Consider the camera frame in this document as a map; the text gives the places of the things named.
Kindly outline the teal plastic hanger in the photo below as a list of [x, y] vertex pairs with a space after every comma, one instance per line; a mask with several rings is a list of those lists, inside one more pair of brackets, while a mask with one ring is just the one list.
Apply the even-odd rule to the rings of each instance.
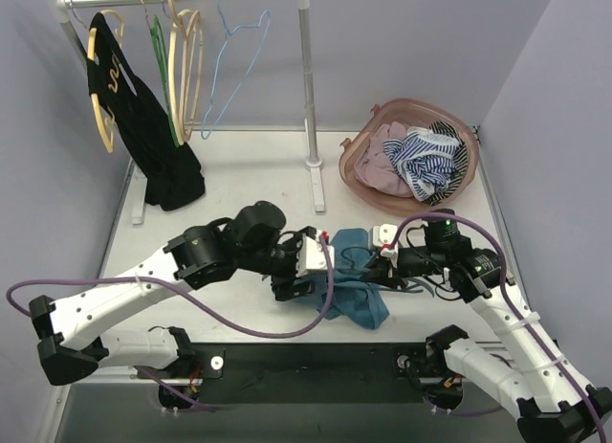
[[435, 294], [432, 276], [441, 275], [442, 268], [427, 257], [424, 247], [400, 248], [397, 263], [378, 252], [361, 246], [350, 246], [337, 252], [336, 270], [378, 290]]

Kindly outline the teal tank top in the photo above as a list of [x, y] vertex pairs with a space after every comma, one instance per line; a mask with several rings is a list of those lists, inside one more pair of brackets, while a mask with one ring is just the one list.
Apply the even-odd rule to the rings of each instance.
[[335, 248], [335, 287], [325, 318], [345, 317], [363, 329], [378, 329], [388, 318], [389, 311], [379, 286], [359, 281], [357, 273], [372, 257], [368, 232], [361, 228], [339, 230], [331, 245]]

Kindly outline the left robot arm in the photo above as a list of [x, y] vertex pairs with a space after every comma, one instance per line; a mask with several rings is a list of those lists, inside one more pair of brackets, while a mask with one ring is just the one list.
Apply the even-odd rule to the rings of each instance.
[[198, 355], [183, 328], [125, 331], [125, 320], [174, 296], [228, 281], [238, 270], [272, 280], [276, 299], [326, 267], [322, 232], [285, 231], [283, 211], [268, 201], [206, 225], [186, 229], [149, 258], [117, 277], [84, 284], [68, 298], [37, 297], [29, 303], [39, 362], [49, 383], [65, 386], [103, 367], [141, 366], [165, 378], [185, 378]]

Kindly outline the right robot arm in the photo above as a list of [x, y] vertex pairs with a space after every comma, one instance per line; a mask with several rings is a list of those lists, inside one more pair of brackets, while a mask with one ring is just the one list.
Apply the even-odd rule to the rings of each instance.
[[526, 442], [607, 441], [611, 390], [597, 388], [562, 353], [540, 316], [508, 281], [501, 245], [477, 223], [454, 213], [417, 213], [368, 233], [374, 256], [366, 282], [396, 287], [409, 277], [438, 275], [503, 344], [506, 365], [456, 325], [425, 340], [426, 367], [478, 386], [516, 422]]

